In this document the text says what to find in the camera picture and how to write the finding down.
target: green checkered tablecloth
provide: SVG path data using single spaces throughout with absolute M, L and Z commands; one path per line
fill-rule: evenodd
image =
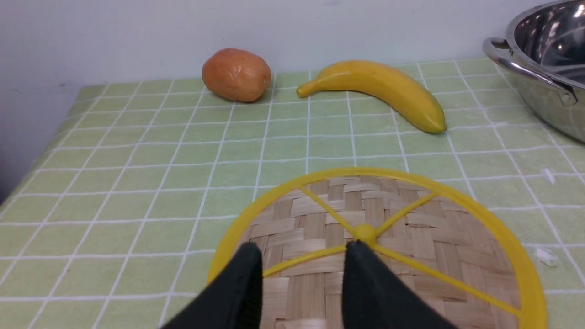
M 155 328 L 202 289 L 233 219 L 305 173 L 420 174 L 493 211 L 533 257 L 551 329 L 585 323 L 585 148 L 543 126 L 487 59 L 400 65 L 443 105 L 417 131 L 353 92 L 295 94 L 277 74 L 255 104 L 200 79 L 96 85 L 0 213 L 0 328 Z

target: stainless steel pot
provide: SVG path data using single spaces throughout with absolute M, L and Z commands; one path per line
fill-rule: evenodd
M 515 73 L 513 83 L 531 110 L 585 142 L 585 1 L 529 9 L 508 24 L 505 39 L 487 38 L 483 51 Z

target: banana tip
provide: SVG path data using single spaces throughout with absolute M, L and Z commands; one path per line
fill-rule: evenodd
M 297 87 L 297 96 L 304 98 L 311 95 L 315 92 L 315 86 L 317 85 L 317 81 L 311 80 L 309 82 L 303 83 Z
M 307 84 L 301 84 L 300 86 L 298 86 L 297 96 L 299 96 L 300 98 L 305 98 L 309 96 L 309 88 L 307 87 Z

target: bamboo lid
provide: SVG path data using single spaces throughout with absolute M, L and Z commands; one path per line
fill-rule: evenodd
M 337 214 L 346 226 L 336 219 Z M 342 249 L 364 223 L 377 228 L 374 250 L 380 259 L 454 325 L 520 328 L 517 276 L 490 230 L 435 191 L 377 176 L 333 177 L 305 184 L 276 199 L 249 222 L 234 251 L 252 241 L 263 254 L 260 328 L 343 328 Z M 292 259 L 331 247 L 341 251 L 290 264 Z M 383 250 L 398 256 L 390 257 Z M 287 261 L 287 266 L 277 270 Z

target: white grid line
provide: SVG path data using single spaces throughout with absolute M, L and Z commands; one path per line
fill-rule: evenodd
M 459 65 L 457 64 L 457 62 L 455 62 L 455 67 L 457 68 L 457 71 L 459 72 L 459 74 L 461 75 L 461 78 L 463 79 L 463 82 L 465 83 L 465 85 L 467 86 L 467 88 L 471 91 L 473 99 L 475 100 L 475 102 L 477 103 L 477 105 L 482 108 L 481 103 L 479 102 L 479 100 L 477 99 L 477 96 L 475 95 L 475 92 L 473 92 L 473 90 L 469 87 L 467 80 L 465 79 L 465 77 L 461 74 L 461 69 L 459 68 Z M 483 111 L 483 114 L 486 118 L 486 120 L 488 120 L 490 123 L 493 124 L 493 121 L 488 117 L 486 111 Z M 528 192 L 530 193 L 532 199 L 534 200 L 534 202 L 536 203 L 536 205 L 538 206 L 539 210 L 541 211 L 542 215 L 544 216 L 547 224 L 549 225 L 552 234 L 555 236 L 555 239 L 558 241 L 559 245 L 561 245 L 561 248 L 563 249 L 565 255 L 567 256 L 569 262 L 573 265 L 577 275 L 579 276 L 579 278 L 581 279 L 581 283 L 583 284 L 583 286 L 585 286 L 585 276 L 583 275 L 583 272 L 581 271 L 581 269 L 579 268 L 577 262 L 575 261 L 575 259 L 573 258 L 573 256 L 571 255 L 571 253 L 569 252 L 569 250 L 566 248 L 562 238 L 559 235 L 559 232 L 557 231 L 555 225 L 553 224 L 550 216 L 548 215 L 548 213 L 546 212 L 545 208 L 543 207 L 543 205 L 541 204 L 540 200 L 538 199 L 538 197 L 536 196 L 536 194 L 534 193 L 534 191 L 532 190 L 530 184 L 528 184 L 528 181 L 526 180 L 526 177 L 522 174 L 522 170 L 520 169 L 520 166 L 518 165 L 518 163 L 516 162 L 516 160 L 514 159 L 514 157 L 512 156 L 512 154 L 507 150 L 506 145 L 504 143 L 504 140 L 502 139 L 502 137 L 500 136 L 500 133 L 498 132 L 498 129 L 496 129 L 495 127 L 493 128 L 493 131 L 496 135 L 496 137 L 498 138 L 498 140 L 500 141 L 502 147 L 504 148 L 504 150 L 506 151 L 506 154 L 508 155 L 508 158 L 510 158 L 510 161 L 512 161 L 516 171 L 518 172 L 518 174 L 520 174 L 520 178 L 524 184 L 524 186 L 526 187 L 526 189 L 528 190 Z
M 422 74 L 422 69 L 421 69 L 420 64 L 417 63 L 417 67 L 418 67 L 419 73 L 421 74 L 422 82 L 425 84 L 425 88 L 427 88 L 426 80 Z M 451 136 L 449 135 L 449 131 L 445 132 L 445 136 L 447 137 L 447 141 L 449 142 L 449 147 L 451 148 L 451 152 L 455 156 L 455 161 L 457 161 L 457 165 L 459 166 L 459 170 L 461 170 L 461 175 L 463 175 L 463 180 L 465 181 L 465 185 L 469 189 L 469 193 L 470 193 L 471 197 L 477 201 L 477 197 L 475 195 L 475 192 L 473 191 L 472 185 L 469 182 L 469 178 L 467 178 L 467 174 L 465 173 L 465 168 L 463 167 L 463 164 L 461 163 L 461 159 L 459 159 L 459 155 L 455 151 L 455 146 L 453 145 L 453 141 L 451 140 Z
M 312 102 L 327 102 L 327 101 L 332 101 L 332 100 L 311 100 Z M 273 105 L 278 105 L 278 104 L 305 104 L 306 102 L 296 102 L 296 103 L 277 103 L 274 102 Z M 499 108 L 525 108 L 526 106 L 524 105 L 495 105 L 492 107 L 486 107 L 486 109 L 499 109 Z M 146 111 L 151 111 L 151 112 L 156 112 L 158 110 L 154 109 L 154 110 L 143 110 L 143 109 L 138 109 L 138 110 L 126 110 L 124 111 L 125 113 L 129 113 L 129 112 L 137 112 L 137 113 L 144 113 Z M 447 109 L 443 109 L 443 111 L 445 113 L 451 113 L 451 112 L 462 112 L 462 111 L 482 111 L 482 109 L 477 108 L 477 107 L 470 107 L 470 108 L 447 108 Z M 120 113 L 119 111 L 112 111 L 112 112 L 108 112 L 110 114 L 113 113 Z M 357 116 L 357 117 L 367 117 L 367 116 L 387 116 L 387 115 L 391 115 L 391 112 L 389 111 L 388 113 L 363 113 L 363 114 L 352 114 L 352 116 Z M 318 118 L 339 118 L 339 117 L 346 117 L 349 116 L 348 114 L 334 114 L 334 115 L 318 115 L 318 116 L 313 116 L 311 119 L 318 119 Z M 306 118 L 277 118 L 277 119 L 270 119 L 271 121 L 301 121 L 301 120 L 305 120 Z M 266 122 L 266 120 L 241 120 L 241 121 L 234 121 L 234 124 L 249 124 L 249 123 L 262 123 L 262 122 Z M 223 125 L 225 124 L 225 122 L 222 121 L 209 121 L 209 122 L 192 122 L 192 125 Z M 65 131 L 61 131 L 59 133 L 56 134 L 56 136 L 59 135 L 64 135 L 65 133 L 67 133 L 70 130 L 74 130 L 76 132 L 78 131 L 104 131 L 108 128 L 112 128 L 112 129 L 130 129 L 130 128 L 158 128 L 158 127 L 169 127 L 169 126 L 184 126 L 186 125 L 185 123 L 181 123 L 181 124 L 156 124 L 156 125 L 123 125 L 123 126 L 101 126 L 101 127 L 85 127 L 85 128 L 71 128 Z M 535 122 L 533 124 L 509 124 L 509 123 L 505 123 L 504 125 L 511 125 L 511 126 L 518 126 L 518 125 L 533 125 L 533 126 L 542 126 L 542 124 L 540 124 L 539 122 Z M 473 126 L 471 128 L 478 128 L 478 127 L 482 127 L 482 125 L 479 126 Z M 467 128 L 465 126 L 459 126 L 459 127 L 452 127 L 450 129 L 470 129 Z M 412 133 L 412 132 L 416 132 L 416 131 L 404 131 L 403 133 Z
M 113 253 L 113 254 L 106 254 L 106 253 L 84 253 L 81 255 L 58 255 L 58 256 L 45 256 L 45 255 L 38 255 L 38 256 L 2 256 L 0 260 L 10 260 L 10 259 L 101 259 L 101 258 L 138 258 L 138 257 L 172 257 L 172 256 L 184 256 L 184 255 L 195 255 L 196 253 L 214 253 L 214 249 L 200 249 L 200 250 L 191 250 L 187 252 L 153 252 L 153 253 Z
M 187 246 L 185 247 L 186 251 L 189 250 L 189 248 L 191 247 L 191 244 L 193 243 L 193 239 L 195 237 L 195 232 L 197 231 L 197 226 L 199 225 L 199 217 L 203 213 L 203 209 L 205 207 L 205 200 L 207 199 L 207 194 L 209 192 L 209 188 L 211 187 L 211 181 L 213 180 L 213 177 L 214 177 L 215 168 L 216 168 L 217 163 L 219 162 L 219 157 L 221 156 L 222 145 L 223 145 L 223 142 L 225 140 L 225 136 L 228 134 L 228 126 L 229 126 L 230 121 L 231 121 L 232 116 L 233 116 L 233 110 L 235 108 L 235 104 L 236 103 L 234 102 L 232 105 L 232 109 L 231 109 L 231 111 L 229 113 L 229 117 L 228 117 L 228 122 L 226 123 L 225 128 L 223 129 L 222 140 L 219 144 L 217 154 L 215 155 L 215 161 L 211 167 L 211 172 L 209 173 L 209 178 L 207 180 L 207 186 L 205 188 L 205 191 L 203 192 L 203 196 L 201 197 L 201 204 L 199 205 L 199 210 L 197 211 L 197 220 L 195 220 L 195 225 L 193 226 L 193 229 L 191 231 L 191 235 L 189 237 L 189 241 L 187 242 Z M 179 277 L 181 276 L 181 272 L 183 271 L 183 267 L 185 266 L 186 261 L 187 261 L 187 254 L 183 255 L 183 258 L 181 259 L 181 263 L 179 264 L 179 268 L 177 269 L 177 274 L 175 275 L 175 278 L 173 279 L 173 283 L 171 284 L 171 287 L 170 287 L 170 293 L 172 293 L 174 291 L 174 289 L 177 285 L 177 282 L 179 280 Z M 167 300 L 164 304 L 163 312 L 161 313 L 160 318 L 159 318 L 159 326 L 162 325 L 162 322 L 164 321 L 169 304 L 170 304 L 170 297 L 167 298 Z
M 491 128 L 490 126 L 482 126 L 482 128 Z M 380 133 L 380 134 L 369 134 L 368 136 L 376 136 L 376 135 L 393 135 L 393 133 Z M 328 135 L 328 136 L 322 136 L 322 137 L 345 137 L 345 135 Z M 287 138 L 304 138 L 304 136 L 288 136 Z M 240 142 L 247 142 L 247 141 L 251 141 L 251 140 L 240 140 Z M 132 145 L 126 145 L 126 146 L 113 146 L 112 148 L 127 148 L 128 146 L 132 146 Z M 533 146 L 530 148 L 517 148 L 517 149 L 508 149 L 508 151 L 510 152 L 529 152 L 529 151 L 533 151 L 533 150 L 541 150 L 541 149 L 581 149 L 582 146 L 579 145 L 540 145 L 540 146 Z M 482 151 L 458 151 L 455 152 L 458 155 L 463 155 L 463 154 L 484 154 L 484 153 L 505 153 L 504 149 L 500 149 L 500 150 L 482 150 Z M 453 152 L 423 152 L 423 153 L 409 153 L 409 154 L 405 154 L 407 157 L 411 157 L 411 156 L 428 156 L 428 155 L 450 155 L 453 154 Z M 402 153 L 398 153 L 398 154 L 380 154 L 380 155 L 368 155 L 368 156 L 358 156 L 357 158 L 375 158 L 375 157 L 392 157 L 392 156 L 399 156 L 402 157 Z M 320 157 L 320 156 L 310 156 L 308 157 L 309 159 L 351 159 L 351 157 Z M 287 162 L 287 161 L 296 161 L 296 160 L 302 160 L 305 159 L 305 157 L 303 158 L 295 158 L 295 159 L 281 159 L 281 160 L 264 160 L 263 162 Z M 240 163 L 240 162 L 257 162 L 257 160 L 238 160 L 238 161 L 220 161 L 218 163 Z M 205 165 L 212 165 L 213 162 L 202 162 L 202 163 L 175 163 L 172 164 L 173 167 L 184 167 L 184 166 L 205 166 Z M 147 165 L 134 165 L 134 166 L 127 166 L 127 168 L 154 168 L 154 167 L 166 167 L 167 165 L 163 165 L 163 164 L 147 164 Z M 121 169 L 124 168 L 122 166 L 119 167 L 90 167 L 90 168 L 85 168 L 84 170 L 106 170 L 106 169 Z M 49 171 L 77 171 L 79 170 L 79 168 L 39 168 L 36 169 L 34 172 L 49 172 Z
M 452 155 L 453 153 L 439 153 L 442 155 Z M 419 153 L 417 155 L 412 155 L 412 157 L 417 157 L 417 156 L 421 156 L 422 153 Z M 358 159 L 375 159 L 378 157 L 399 157 L 399 155 L 394 155 L 394 156 L 370 156 L 370 157 L 358 157 Z M 283 161 L 263 161 L 264 163 L 267 162 L 297 162 L 297 161 L 301 161 L 304 160 L 305 158 L 299 158 L 299 159 L 287 159 L 287 160 L 283 160 Z M 312 157 L 311 159 L 322 159 L 322 160 L 347 160 L 347 159 L 353 159 L 353 157 L 350 156 L 346 156 L 346 157 Z M 257 160 L 243 160 L 243 161 L 238 161 L 238 162 L 229 162 L 229 163 L 258 163 Z M 91 170 L 109 170 L 109 169 L 120 169 L 120 168 L 107 168 L 107 169 L 91 169 Z M 583 174 L 580 173 L 550 173 L 553 177 L 577 177 L 577 178 L 581 178 L 581 176 Z M 522 175 L 500 175 L 500 176 L 481 176 L 481 177 L 467 177 L 464 178 L 463 176 L 461 178 L 447 178 L 447 179 L 434 179 L 436 181 L 476 181 L 476 180 L 498 180 L 498 179 L 510 179 L 510 178 L 536 178 L 536 177 L 542 177 L 541 174 L 522 174 Z M 275 187 L 275 185 L 241 185 L 241 186 L 218 186 L 218 187 L 210 187 L 209 190 L 238 190 L 238 189 L 255 189 L 255 188 L 259 188 L 259 189 L 268 189 L 268 188 L 273 188 Z M 164 191 L 164 192 L 186 192 L 186 191 L 205 191 L 206 188 L 205 187 L 190 187 L 190 188 L 181 188 L 181 189 L 161 189 L 160 191 Z M 18 196 L 14 196 L 14 198 L 22 198 L 22 197 L 58 197 L 58 196 L 100 196 L 100 195 L 107 195 L 107 194 L 136 194 L 136 193 L 155 193 L 158 190 L 122 190 L 122 191 L 96 191 L 96 192 L 74 192 L 74 193 L 69 193 L 69 192 L 63 192 L 63 193 L 21 193 Z
M 197 106 L 199 106 L 199 103 L 201 102 L 201 99 L 202 99 L 202 96 L 199 97 L 199 100 L 197 101 L 197 104 L 195 105 L 195 110 L 193 111 L 193 114 L 191 115 L 191 118 L 189 119 L 189 122 L 191 122 L 193 120 L 193 117 L 195 117 L 195 113 L 197 113 L 197 109 L 198 109 Z M 226 128 L 224 128 L 224 133 L 225 133 L 225 131 L 227 131 L 227 126 L 228 126 L 228 124 L 226 124 Z M 183 135 L 181 135 L 181 141 L 184 139 L 185 134 L 187 133 L 187 130 L 188 129 L 189 129 L 189 124 L 185 128 L 185 131 L 183 131 Z M 179 151 L 179 146 L 177 147 L 177 150 L 175 151 L 175 155 L 173 156 L 173 159 L 169 163 L 169 166 L 167 168 L 167 173 L 171 170 L 171 164 L 173 163 L 174 158 L 177 156 L 178 151 Z M 159 189 L 162 188 L 162 186 L 164 184 L 164 181 L 165 181 L 165 178 L 167 176 L 167 173 L 165 173 L 165 175 L 164 175 L 164 177 L 162 179 L 161 185 L 159 186 Z M 201 200 L 201 204 L 199 206 L 200 207 L 203 207 L 204 206 L 203 199 Z M 187 258 L 188 253 L 189 253 L 189 249 L 191 248 L 191 243 L 193 242 L 193 238 L 195 237 L 195 231 L 197 230 L 197 224 L 198 223 L 199 223 L 199 219 L 195 220 L 195 222 L 193 223 L 193 229 L 191 230 L 191 234 L 189 235 L 189 241 L 187 242 L 187 246 L 185 247 L 185 251 L 183 253 L 183 258 L 181 259 L 181 263 L 179 264 L 179 268 L 177 269 L 177 274 L 175 275 L 175 278 L 173 280 L 173 283 L 171 284 L 171 287 L 170 287 L 170 290 L 169 290 L 169 296 L 167 296 L 167 300 L 164 303 L 163 311 L 162 311 L 161 316 L 160 316 L 161 323 L 159 325 L 162 325 L 162 321 L 164 321 L 164 317 L 165 317 L 165 315 L 167 313 L 167 310 L 168 310 L 168 305 L 171 303 L 171 294 L 173 294 L 173 292 L 175 290 L 175 286 L 177 285 L 178 278 L 181 275 L 181 272 L 183 271 L 183 265 L 185 264 L 185 260 Z
M 585 289 L 545 289 L 544 294 L 585 294 Z M 160 294 L 131 294 L 131 295 L 94 295 L 94 296 L 54 296 L 48 297 L 0 297 L 0 302 L 35 302 L 35 301 L 90 301 L 90 300 L 148 300 L 158 298 L 186 297 L 195 298 L 196 293 L 160 293 Z
M 353 166 L 357 167 L 356 135 L 353 131 L 352 105 L 349 98 L 349 91 L 345 92 L 345 97 L 347 98 L 347 111 L 349 113 L 349 136 L 352 139 Z
M 174 81 L 172 81 L 172 82 L 171 82 L 171 84 L 169 85 L 169 87 L 168 87 L 168 92 L 167 92 L 167 95 L 164 97 L 164 99 L 163 99 L 163 102 L 161 103 L 161 106 L 162 106 L 162 104 L 164 104 L 164 102 L 166 101 L 166 99 L 167 99 L 167 97 L 168 97 L 168 93 L 171 91 L 171 89 L 172 89 L 172 87 L 173 87 L 173 83 L 174 83 Z M 154 120 L 156 119 L 156 116 L 158 115 L 159 111 L 157 111 L 157 113 L 156 113 L 156 114 L 155 114 L 155 115 L 152 117 L 152 119 L 150 120 L 150 124 L 152 124 L 152 123 L 154 122 Z M 145 131 L 143 132 L 142 136 L 140 137 L 140 140 L 142 140 L 142 139 L 143 139 L 143 138 L 146 136 L 146 132 L 147 132 L 147 131 L 148 131 L 148 130 L 145 130 Z M 115 183 L 114 183 L 114 185 L 112 186 L 112 189 L 111 189 L 111 190 L 113 190 L 113 189 L 115 188 L 115 186 L 116 186 L 116 185 L 118 185 L 118 182 L 119 182 L 119 181 L 120 181 L 120 179 L 122 178 L 122 175 L 124 174 L 124 171 L 126 170 L 126 167 L 127 167 L 127 166 L 130 164 L 130 162 L 132 161 L 132 157 L 134 156 L 134 153 L 136 152 L 136 150 L 137 150 L 137 149 L 138 149 L 138 144 L 136 144 L 136 146 L 135 146 L 135 147 L 132 149 L 132 152 L 130 153 L 130 157 L 128 158 L 128 161 L 126 162 L 125 168 L 124 168 L 124 169 L 122 169 L 122 171 L 120 172 L 120 174 L 119 174 L 118 178 L 116 179 L 116 182 L 115 182 Z M 165 178 L 165 177 L 166 177 L 166 175 L 168 174 L 168 171 L 169 171 L 169 169 L 167 168 L 167 170 L 166 170 L 166 172 L 165 172 L 165 174 L 164 174 L 163 178 Z M 163 184 L 163 183 L 164 183 L 164 179 L 161 181 L 161 183 L 160 183 L 160 185 L 159 185 L 159 188 L 162 186 L 162 184 Z M 150 213 L 150 211 L 152 210 L 152 206 L 154 205 L 154 202 L 156 201 L 156 198 L 157 198 L 157 196 L 158 196 L 158 193 L 155 193 L 155 195 L 153 196 L 153 199 L 152 199 L 152 201 L 150 202 L 149 208 L 148 208 L 148 210 L 146 211 L 146 215 L 144 215 L 144 217 L 145 217 L 145 218 L 146 218 L 146 217 L 148 217 L 148 214 L 149 214 L 149 213 Z M 100 212 L 102 211 L 102 209 L 104 208 L 104 205 L 105 205 L 105 203 L 107 202 L 108 198 L 109 198 L 109 195 L 108 195 L 108 196 L 106 196 L 106 200 L 104 200 L 104 203 L 102 204 L 102 207 L 101 207 L 101 208 L 98 210 L 98 212 L 97 212 L 97 214 L 95 215 L 95 218 L 94 218 L 94 220 L 93 220 L 93 221 L 96 221 L 96 220 L 97 220 L 97 218 L 99 217 L 99 214 L 100 214 Z M 135 235 L 135 237 L 134 237 L 134 239 L 133 239 L 133 241 L 132 241 L 132 244 L 131 244 L 131 246 L 130 246 L 130 249 L 129 249 L 129 251 L 128 251 L 128 254 L 132 253 L 132 251 L 133 251 L 133 249 L 134 249 L 134 246 L 136 245 L 136 242 L 137 242 L 138 238 L 140 237 L 140 234 L 142 233 L 142 229 L 144 228 L 144 225 L 145 225 L 145 223 L 146 223 L 145 221 L 142 221 L 142 222 L 140 223 L 140 227 L 138 228 L 138 232 L 136 233 L 136 235 Z M 113 296 L 113 293 L 114 293 L 114 291 L 116 290 L 116 287 L 118 286 L 118 283 L 120 282 L 120 278 L 122 277 L 122 273 L 124 272 L 124 269 L 126 268 L 126 264 L 128 263 L 128 259 L 129 259 L 129 258 L 128 258 L 128 257 L 126 257 L 126 258 L 124 259 L 123 263 L 122 263 L 122 267 L 120 268 L 120 271 L 118 272 L 118 275 L 117 275 L 117 277 L 116 277 L 116 280 L 114 281 L 114 284 L 113 284 L 113 286 L 112 286 L 112 289 L 110 290 L 110 294 L 109 294 L 110 296 Z M 93 325 L 93 327 L 94 327 L 94 328 L 95 328 L 95 327 L 96 327 L 96 326 L 99 324 L 99 321 L 101 320 L 102 316 L 104 315 L 104 312 L 105 312 L 105 310 L 106 310 L 106 308 L 107 308 L 107 306 L 108 306 L 108 303 L 109 303 L 109 301 L 110 301 L 110 299 L 106 299 L 106 301 L 104 302 L 104 305 L 102 306 L 102 309 L 99 311 L 98 318 L 95 320 L 95 323 L 94 323 L 94 325 Z
M 134 96 L 134 95 L 136 95 L 136 93 L 138 92 L 138 89 L 140 88 L 140 86 L 141 86 L 141 85 L 142 85 L 142 83 L 139 83 L 139 84 L 136 86 L 136 89 L 134 90 L 134 94 L 133 94 L 133 96 Z M 128 101 L 126 102 L 126 105 L 124 106 L 124 109 L 126 109 L 126 108 L 128 107 L 128 105 L 129 105 L 129 104 L 130 104 L 130 102 L 131 102 L 131 99 L 132 99 L 132 97 L 130 97 L 130 98 L 128 99 Z M 123 113 L 124 113 L 124 110 L 122 110 L 122 111 L 119 113 L 119 115 L 118 115 L 118 116 L 116 117 L 116 119 L 114 120 L 114 123 L 116 123 L 116 122 L 117 122 L 117 121 L 120 119 L 120 117 L 122 117 L 122 114 L 123 114 Z M 106 136 L 107 136 L 107 135 L 108 135 L 108 133 L 106 132 L 106 133 L 105 133 L 105 134 L 102 136 L 102 138 L 99 140 L 99 142 L 98 142 L 97 146 L 94 148 L 94 150 L 91 152 L 91 154 L 90 154 L 90 155 L 87 157 L 87 159 L 85 160 L 85 162 L 84 162 L 83 166 L 81 167 L 80 171 L 79 171 L 79 172 L 78 172 L 78 173 L 75 175 L 75 178 L 73 178 L 73 179 L 72 179 L 72 181 L 71 181 L 71 183 L 69 184 L 69 186 L 68 186 L 68 187 L 65 189 L 65 192 L 63 193 L 63 195 L 59 197 L 59 199 L 57 200 L 57 202 L 55 202 L 55 206 L 53 207 L 53 209 L 52 209 L 52 210 L 49 212 L 49 214 L 47 214 L 47 219 L 48 219 L 48 218 L 50 218 L 50 217 L 53 215 L 54 211 L 55 211 L 55 210 L 57 209 L 57 207 L 59 206 L 59 202 L 61 202 L 61 200 L 62 200 L 62 199 L 63 199 L 63 197 L 65 196 L 65 193 L 67 193 L 67 191 L 69 191 L 69 189 L 70 189 L 70 188 L 73 186 L 73 184 L 74 184 L 74 183 L 75 183 L 75 181 L 77 180 L 77 177 L 79 177 L 79 175 L 81 174 L 81 172 L 82 172 L 83 168 L 85 168 L 85 167 L 86 167 L 86 165 L 87 165 L 87 164 L 90 162 L 91 158 L 93 157 L 93 155 L 95 154 L 95 152 L 98 150 L 98 147 L 99 147 L 99 145 L 101 145 L 101 143 L 102 143 L 102 142 L 104 142 L 104 140 L 106 139 Z M 92 228 L 92 225 L 93 225 L 93 223 L 95 222 L 95 220 L 96 220 L 96 219 L 97 219 L 97 218 L 94 218 L 94 219 L 93 219 L 93 220 L 90 222 L 89 226 L 87 227 L 87 229 L 86 229 L 86 230 L 85 230 L 85 232 L 84 232 L 84 235 L 83 235 L 83 237 L 81 238 L 81 240 L 79 241 L 79 243 L 78 243 L 78 244 L 77 244 L 77 246 L 75 247 L 75 249 L 74 249 L 74 251 L 73 251 L 73 255 L 76 255 L 76 254 L 77 254 L 77 252 L 78 252 L 78 251 L 79 251 L 79 249 L 81 248 L 81 245 L 84 243 L 84 241 L 85 241 L 86 237 L 87 237 L 87 236 L 90 234 L 90 230 L 91 230 L 91 228 Z M 53 295 L 55 294 L 55 291 L 57 290 L 57 288 L 58 288 L 58 287 L 59 287 L 59 285 L 61 284 L 61 281 L 63 280 L 63 277 L 65 276 L 65 273 L 67 273 L 67 270 L 68 270 L 69 266 L 71 266 L 71 263 L 73 263 L 73 257 L 72 257 L 72 258 L 70 258 L 70 259 L 67 261 L 67 264 L 65 265 L 65 267 L 64 267 L 64 268 L 63 268 L 63 270 L 61 271 L 61 274 L 59 275 L 59 278 L 57 279 L 57 281 L 55 282 L 55 284 L 53 285 L 53 287 L 52 287 L 52 288 L 51 288 L 51 290 L 49 291 L 49 296 L 48 296 L 49 298 L 53 297 Z M 36 313 L 35 317 L 34 317 L 34 318 L 33 318 L 33 320 L 30 322 L 30 324 L 29 324 L 29 329 L 30 329 L 30 328 L 32 328 L 32 327 L 33 327 L 33 325 L 35 324 L 35 322 L 36 322 L 36 321 L 39 319 L 39 317 L 40 317 L 40 315 L 42 314 L 42 312 L 43 312 L 43 310 L 44 310 L 45 306 L 47 306 L 47 303 L 48 303 L 48 302 L 47 302 L 47 301 L 45 301 L 45 302 L 44 302 L 44 303 L 41 305 L 41 307 L 39 308 L 39 311 Z
M 274 74 L 274 81 L 272 82 L 272 93 L 270 94 L 270 105 L 268 105 L 268 117 L 266 119 L 266 126 L 264 127 L 264 138 L 262 138 L 262 147 L 260 148 L 260 160 L 258 162 L 258 172 L 256 173 L 256 185 L 254 186 L 254 194 L 252 195 L 252 201 L 256 199 L 258 195 L 258 188 L 260 185 L 260 173 L 262 171 L 262 163 L 264 162 L 264 148 L 266 147 L 266 139 L 268 138 L 268 128 L 270 125 L 270 115 L 272 114 L 272 103 L 274 100 L 274 90 L 276 87 L 276 73 Z

